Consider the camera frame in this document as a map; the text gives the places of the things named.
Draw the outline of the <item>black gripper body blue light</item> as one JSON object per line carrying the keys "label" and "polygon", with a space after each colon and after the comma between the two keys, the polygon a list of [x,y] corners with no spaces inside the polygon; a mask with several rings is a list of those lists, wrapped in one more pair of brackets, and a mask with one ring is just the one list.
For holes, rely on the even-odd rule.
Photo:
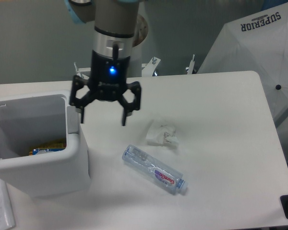
{"label": "black gripper body blue light", "polygon": [[108,102],[119,101],[127,90],[129,63],[130,57],[114,60],[93,51],[88,83],[90,98]]}

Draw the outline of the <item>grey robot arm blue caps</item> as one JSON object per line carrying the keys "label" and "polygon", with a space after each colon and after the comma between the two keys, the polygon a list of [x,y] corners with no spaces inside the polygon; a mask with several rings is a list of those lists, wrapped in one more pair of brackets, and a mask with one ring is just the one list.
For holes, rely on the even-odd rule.
{"label": "grey robot arm blue caps", "polygon": [[138,0],[67,0],[65,5],[76,23],[94,22],[91,72],[88,79],[74,75],[70,105],[84,113],[94,100],[123,107],[122,125],[140,110],[141,86],[127,83],[137,25]]}

